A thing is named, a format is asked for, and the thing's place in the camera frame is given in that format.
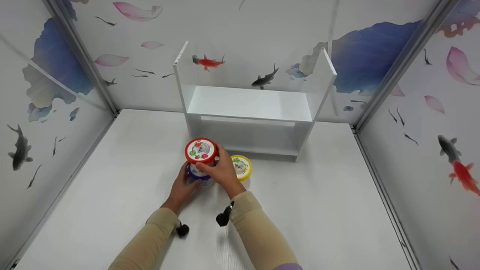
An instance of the hand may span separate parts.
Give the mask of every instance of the hand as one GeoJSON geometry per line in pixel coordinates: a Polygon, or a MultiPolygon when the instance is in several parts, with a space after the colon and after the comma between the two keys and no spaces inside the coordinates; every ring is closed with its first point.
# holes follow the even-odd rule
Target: hand
{"type": "Polygon", "coordinates": [[[172,190],[170,196],[168,196],[165,203],[161,206],[172,210],[175,214],[178,214],[182,206],[188,201],[193,192],[202,184],[202,180],[197,180],[187,185],[186,168],[187,162],[180,168],[179,175],[173,181],[172,190]]]}
{"type": "Polygon", "coordinates": [[[230,199],[236,195],[245,192],[245,187],[240,183],[233,167],[233,162],[228,152],[223,146],[217,142],[214,142],[218,148],[218,155],[220,160],[214,167],[210,167],[203,163],[196,163],[195,166],[201,172],[205,172],[210,175],[215,182],[222,186],[227,192],[230,199]]]}

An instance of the wrist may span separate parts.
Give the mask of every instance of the wrist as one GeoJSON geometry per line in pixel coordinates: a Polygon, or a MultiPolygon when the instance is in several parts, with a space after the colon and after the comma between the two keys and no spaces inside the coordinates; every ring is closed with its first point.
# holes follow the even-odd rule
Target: wrist
{"type": "Polygon", "coordinates": [[[168,197],[167,200],[160,206],[160,208],[168,208],[172,210],[176,215],[180,212],[183,203],[181,200],[175,199],[173,197],[168,197]]]}
{"type": "Polygon", "coordinates": [[[228,183],[221,185],[230,199],[233,199],[236,195],[247,191],[240,181],[229,181],[228,183]]]}

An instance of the purple cuff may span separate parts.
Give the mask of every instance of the purple cuff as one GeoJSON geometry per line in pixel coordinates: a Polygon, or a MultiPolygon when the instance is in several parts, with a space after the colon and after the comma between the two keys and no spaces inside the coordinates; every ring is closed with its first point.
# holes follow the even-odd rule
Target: purple cuff
{"type": "Polygon", "coordinates": [[[303,270],[303,268],[296,263],[284,263],[275,267],[273,270],[303,270]]]}

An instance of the yellow lid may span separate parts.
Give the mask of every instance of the yellow lid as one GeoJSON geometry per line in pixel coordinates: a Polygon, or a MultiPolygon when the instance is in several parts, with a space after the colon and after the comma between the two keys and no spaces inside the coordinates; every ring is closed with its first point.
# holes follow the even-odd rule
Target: yellow lid
{"type": "Polygon", "coordinates": [[[252,174],[252,164],[248,158],[241,155],[231,156],[233,167],[237,173],[237,178],[240,182],[245,181],[252,174]]]}

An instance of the pink petal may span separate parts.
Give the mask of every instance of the pink petal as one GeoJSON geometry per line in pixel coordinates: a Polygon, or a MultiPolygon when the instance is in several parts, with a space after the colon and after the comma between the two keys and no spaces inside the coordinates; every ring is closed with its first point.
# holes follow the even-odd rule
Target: pink petal
{"type": "Polygon", "coordinates": [[[425,101],[427,102],[427,106],[430,107],[430,109],[433,109],[445,114],[444,106],[437,98],[432,96],[425,96],[425,101]]]}
{"type": "Polygon", "coordinates": [[[400,89],[400,86],[397,84],[393,88],[392,92],[390,92],[392,96],[397,96],[397,97],[404,97],[405,94],[402,92],[402,89],[400,89]]]}
{"type": "Polygon", "coordinates": [[[149,41],[145,41],[140,46],[142,46],[144,48],[147,48],[147,49],[157,49],[157,48],[160,48],[161,46],[164,46],[164,45],[165,44],[162,44],[158,41],[149,40],[149,41]]]}
{"type": "Polygon", "coordinates": [[[125,2],[113,2],[113,4],[125,17],[137,22],[146,22],[155,19],[163,10],[161,6],[152,6],[151,10],[143,10],[125,2]]]}
{"type": "Polygon", "coordinates": [[[113,54],[102,54],[95,60],[95,63],[101,66],[114,67],[114,66],[119,66],[125,63],[125,61],[127,61],[128,59],[129,57],[118,56],[113,54]]]}
{"type": "Polygon", "coordinates": [[[467,56],[459,48],[450,48],[446,66],[448,73],[455,80],[467,85],[480,85],[479,75],[470,68],[467,56]]]}

